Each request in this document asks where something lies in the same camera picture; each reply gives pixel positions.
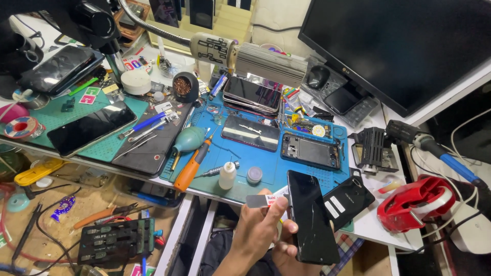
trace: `black repair mat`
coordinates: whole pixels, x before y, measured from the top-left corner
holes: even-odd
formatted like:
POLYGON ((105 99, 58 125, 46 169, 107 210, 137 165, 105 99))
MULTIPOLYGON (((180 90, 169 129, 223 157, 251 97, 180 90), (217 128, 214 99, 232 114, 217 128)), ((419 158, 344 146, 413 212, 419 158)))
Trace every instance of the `black repair mat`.
MULTIPOLYGON (((169 98, 173 98, 173 96, 166 96, 163 101, 155 103, 155 105, 169 102, 169 98)), ((177 106, 179 105, 179 103, 177 102, 170 103, 176 109, 176 111, 181 112, 181 114, 179 115, 179 124, 177 126, 175 126, 173 122, 164 124, 163 130, 156 129, 150 135, 141 139, 140 141, 144 141, 145 139, 148 139, 156 134, 157 136, 155 138, 149 140, 141 147, 130 151, 128 154, 126 154, 126 156, 121 156, 120 158, 116 159, 116 161, 114 161, 113 159, 111 163, 126 167, 130 170, 135 170, 137 171, 137 173, 141 173, 149 177, 156 177, 161 173, 163 164, 167 162, 167 159, 170 156, 176 136, 182 129, 184 122, 186 121, 186 118, 188 117, 188 114, 192 108, 192 103, 182 104, 183 107, 181 108, 177 108, 177 106)), ((143 122, 144 120, 149 119, 157 114, 155 109, 151 108, 151 106, 147 108, 147 114, 144 113, 138 123, 143 122)), ((142 130, 126 137, 126 142, 121 146, 114 158, 118 157, 120 154, 134 146, 134 144, 128 142, 129 137, 136 137, 137 135, 143 133, 145 130, 150 129, 151 127, 152 126, 149 125, 142 130)))

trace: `red tape dispenser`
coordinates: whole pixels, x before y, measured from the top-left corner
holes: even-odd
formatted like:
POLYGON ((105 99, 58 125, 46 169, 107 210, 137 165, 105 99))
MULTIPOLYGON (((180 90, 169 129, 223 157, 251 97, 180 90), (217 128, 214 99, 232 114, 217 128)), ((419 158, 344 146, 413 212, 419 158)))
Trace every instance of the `red tape dispenser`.
POLYGON ((442 178, 426 176, 397 188, 378 206, 377 218, 387 231, 423 228, 422 219, 441 216, 454 205, 455 195, 449 184, 442 178))

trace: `computer mouse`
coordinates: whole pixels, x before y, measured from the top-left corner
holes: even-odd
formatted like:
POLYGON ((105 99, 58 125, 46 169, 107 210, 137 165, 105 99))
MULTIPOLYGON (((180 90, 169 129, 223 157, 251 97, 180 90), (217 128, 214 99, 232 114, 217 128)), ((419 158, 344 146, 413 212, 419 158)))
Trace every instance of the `computer mouse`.
POLYGON ((308 73, 307 85, 313 89, 320 89, 327 83, 330 75, 329 69, 321 65, 315 65, 308 73))

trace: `oppo logo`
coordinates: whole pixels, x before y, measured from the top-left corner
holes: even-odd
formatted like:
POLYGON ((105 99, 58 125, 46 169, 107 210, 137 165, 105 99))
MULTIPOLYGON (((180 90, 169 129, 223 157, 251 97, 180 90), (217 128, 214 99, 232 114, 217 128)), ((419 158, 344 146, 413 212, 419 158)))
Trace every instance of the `oppo logo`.
POLYGON ((349 196, 347 193, 345 193, 345 195, 346 195, 346 197, 347 197, 347 198, 348 198, 348 199, 349 199, 349 200, 350 200, 352 203, 354 203, 354 201, 351 199, 351 197, 350 197, 350 196, 349 196))

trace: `fish keychain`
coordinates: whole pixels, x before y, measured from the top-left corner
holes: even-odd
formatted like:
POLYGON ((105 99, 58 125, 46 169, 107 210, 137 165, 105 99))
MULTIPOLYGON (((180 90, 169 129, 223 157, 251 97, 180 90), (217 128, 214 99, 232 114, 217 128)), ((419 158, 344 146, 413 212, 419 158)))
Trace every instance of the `fish keychain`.
POLYGON ((56 209, 53 212, 53 214, 51 215, 51 217, 56 222, 60 222, 59 221, 59 215, 68 213, 68 211, 73 207, 73 204, 75 204, 75 197, 74 196, 70 196, 70 197, 67 197, 67 198, 63 199, 60 202, 60 207, 58 207, 58 209, 56 209))

